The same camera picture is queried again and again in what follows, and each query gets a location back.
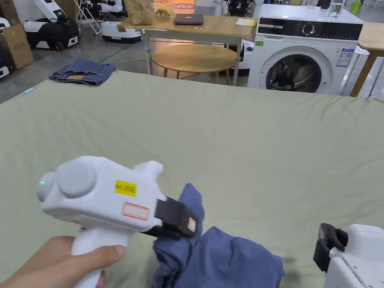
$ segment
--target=washing machine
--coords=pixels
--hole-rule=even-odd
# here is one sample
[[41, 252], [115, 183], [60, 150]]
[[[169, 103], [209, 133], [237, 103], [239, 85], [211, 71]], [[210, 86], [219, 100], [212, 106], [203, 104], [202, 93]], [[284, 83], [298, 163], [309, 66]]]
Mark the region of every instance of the washing machine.
[[343, 10], [263, 4], [247, 87], [338, 94], [363, 26]]

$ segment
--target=yellow sticker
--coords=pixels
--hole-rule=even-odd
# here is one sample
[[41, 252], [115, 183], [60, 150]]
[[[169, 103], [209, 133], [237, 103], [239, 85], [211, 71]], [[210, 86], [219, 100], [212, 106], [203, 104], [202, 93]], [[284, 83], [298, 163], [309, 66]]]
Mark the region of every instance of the yellow sticker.
[[136, 184], [124, 182], [121, 180], [116, 181], [115, 193], [117, 194], [123, 194], [123, 195], [135, 197], [136, 190], [137, 190]]

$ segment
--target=notepad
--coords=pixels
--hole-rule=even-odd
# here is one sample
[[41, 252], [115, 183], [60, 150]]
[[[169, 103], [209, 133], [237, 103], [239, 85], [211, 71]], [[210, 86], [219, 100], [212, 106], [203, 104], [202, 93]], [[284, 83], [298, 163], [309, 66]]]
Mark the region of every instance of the notepad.
[[256, 20], [239, 18], [235, 24], [238, 26], [255, 27], [256, 26]]

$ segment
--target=round wooden stool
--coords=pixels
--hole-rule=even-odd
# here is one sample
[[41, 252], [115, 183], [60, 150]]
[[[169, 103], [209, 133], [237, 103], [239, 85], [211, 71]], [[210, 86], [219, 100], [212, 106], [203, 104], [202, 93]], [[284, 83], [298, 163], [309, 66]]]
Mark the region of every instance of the round wooden stool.
[[229, 85], [229, 69], [235, 66], [236, 52], [224, 47], [205, 44], [185, 44], [169, 46], [157, 50], [152, 55], [154, 63], [164, 68], [163, 77], [168, 70], [187, 73], [215, 73], [218, 84], [220, 71], [225, 71]]

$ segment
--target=mattress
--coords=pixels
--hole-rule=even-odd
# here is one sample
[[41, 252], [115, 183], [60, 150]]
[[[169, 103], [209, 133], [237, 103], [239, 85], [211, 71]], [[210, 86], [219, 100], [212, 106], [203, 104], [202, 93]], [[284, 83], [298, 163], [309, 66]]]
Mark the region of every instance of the mattress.
[[[81, 155], [156, 160], [163, 194], [191, 182], [216, 226], [283, 257], [281, 287], [323, 287], [321, 222], [384, 227], [384, 105], [116, 71], [100, 87], [45, 81], [0, 105], [0, 281], [79, 227], [45, 215], [40, 177]], [[136, 233], [106, 287], [150, 287], [154, 238]]]

